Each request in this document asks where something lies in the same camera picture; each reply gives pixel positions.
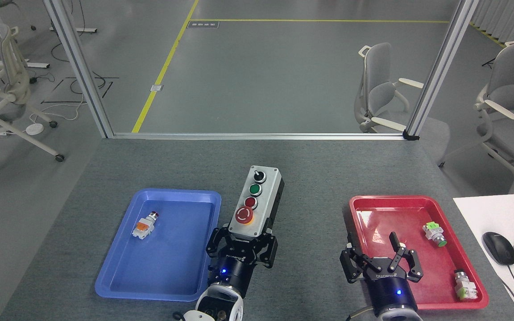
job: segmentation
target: industrial push button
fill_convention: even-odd
[[[265,176],[265,172],[255,171],[255,175],[253,175],[253,180],[255,181],[255,183],[263,184],[265,183],[266,179],[267,177]]]
[[[251,194],[251,196],[259,196],[261,195],[261,191],[263,191],[263,189],[261,189],[261,185],[259,184],[253,184],[249,187],[249,193]]]
[[[245,199],[244,202],[245,206],[251,207],[252,210],[254,210],[257,207],[257,199],[255,197],[248,197]]]
[[[235,211],[235,219],[241,224],[249,224],[253,221],[253,210],[249,206],[241,206]]]

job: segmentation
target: yellow floor line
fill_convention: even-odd
[[[444,20],[315,20],[315,19],[192,19],[192,21],[254,22],[405,22],[410,24],[447,24]]]
[[[168,70],[168,67],[170,65],[170,61],[172,61],[172,57],[174,56],[174,53],[176,51],[176,48],[178,47],[178,43],[180,39],[182,39],[182,35],[184,31],[186,30],[186,27],[190,21],[232,21],[232,22],[380,22],[380,23],[388,23],[388,22],[401,22],[401,23],[409,23],[409,24],[447,24],[449,21],[443,21],[443,20],[308,20],[308,19],[192,19],[191,16],[194,13],[194,10],[196,6],[198,5],[199,0],[195,0],[194,4],[192,5],[190,9],[190,13],[188,14],[186,20],[184,21],[182,28],[180,29],[180,32],[178,36],[176,37],[176,40],[174,41],[174,45],[172,46],[172,49],[170,49],[170,53],[168,54],[168,57],[166,58],[166,62],[164,63],[164,66],[162,67],[162,70],[160,71],[160,74],[158,75],[158,78],[156,79],[155,85],[160,85],[162,83],[162,79],[164,78],[164,75],[166,74],[166,71]],[[152,105],[154,97],[156,97],[157,91],[151,91],[148,95],[148,98],[144,104],[144,107],[142,108],[142,111],[140,112],[140,116],[138,116],[138,119],[136,120],[136,124],[134,124],[134,128],[132,129],[132,132],[140,132],[140,128],[144,122],[144,119],[146,118],[146,115],[148,114],[149,108]]]
[[[162,67],[162,70],[160,71],[158,78],[156,79],[155,85],[160,85],[162,83],[162,79],[164,79],[166,70],[168,70],[170,61],[172,61],[172,57],[174,56],[176,48],[178,47],[178,43],[180,42],[180,39],[182,39],[182,35],[184,34],[184,30],[186,30],[188,22],[190,22],[191,15],[194,14],[195,7],[198,6],[198,1],[199,0],[194,1],[194,4],[192,5],[192,7],[190,9],[190,13],[188,13],[186,20],[184,20],[184,24],[182,25],[182,28],[180,29],[180,32],[179,32],[178,36],[176,37],[176,40],[174,41],[174,45],[172,46],[172,49],[170,49],[170,53],[168,54],[168,57],[166,58],[166,62],[164,63],[164,66]],[[142,108],[142,111],[140,112],[140,116],[138,116],[138,119],[136,120],[136,124],[134,124],[134,128],[132,129],[132,132],[140,131],[140,128],[144,122],[144,118],[146,118],[149,108],[152,105],[152,101],[153,101],[154,97],[156,97],[156,93],[157,93],[157,91],[150,92],[148,99],[146,100],[146,103],[144,104],[144,107]]]
[[[492,35],[489,35],[488,33],[486,33],[485,31],[479,29],[479,27],[476,27],[473,22],[470,22],[469,23],[473,28],[477,29],[477,31],[479,31],[480,33],[484,34],[487,38],[491,39],[494,43],[500,45],[501,47],[505,47],[505,44],[504,43],[501,43],[499,40],[497,40],[497,38],[494,38]]]

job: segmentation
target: gray carpet surface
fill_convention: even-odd
[[[356,195],[436,199],[479,273],[487,308],[420,311],[424,320],[514,320],[514,304],[420,143],[362,140],[102,140],[0,320],[158,321],[193,309],[194,302],[99,297],[94,282],[134,193],[216,191],[221,226],[251,165],[277,167],[285,188],[273,226],[275,266],[255,268],[245,321],[344,320],[368,304],[361,282],[348,284],[339,262]]]

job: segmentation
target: black rotary knob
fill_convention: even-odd
[[[255,171],[255,174],[253,175],[253,180],[255,180],[255,183],[262,184],[265,182],[267,177],[265,176],[265,173],[262,171]]]

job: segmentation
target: aluminum frame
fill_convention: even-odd
[[[55,26],[55,30],[59,35],[59,39],[61,39],[61,43],[65,48],[65,53],[79,81],[80,88],[87,101],[88,108],[90,108],[94,122],[96,122],[100,136],[102,136],[102,138],[114,138],[110,123],[104,113],[102,99],[100,98],[96,84],[94,84],[94,79],[88,68],[88,64],[84,59],[80,39],[73,24],[73,16],[65,10],[65,6],[61,0],[43,0],[43,2]]]
[[[57,29],[59,38],[65,47],[69,61],[88,101],[91,114],[103,138],[134,138],[143,140],[402,140],[401,134],[134,134],[129,132],[114,134],[104,113],[102,99],[100,99],[100,95],[98,94],[94,80],[92,79],[88,65],[80,49],[80,40],[77,37],[72,16],[66,12],[65,6],[61,0],[43,0],[43,2]],[[422,94],[414,107],[414,112],[412,113],[412,117],[408,122],[404,134],[408,136],[418,136],[420,134],[423,122],[430,112],[430,108],[440,90],[440,86],[445,79],[445,75],[453,61],[455,52],[461,43],[463,34],[471,21],[471,17],[478,3],[479,0],[459,1],[451,22],[449,23],[447,34],[441,44],[434,66],[432,67],[426,83],[424,83]]]

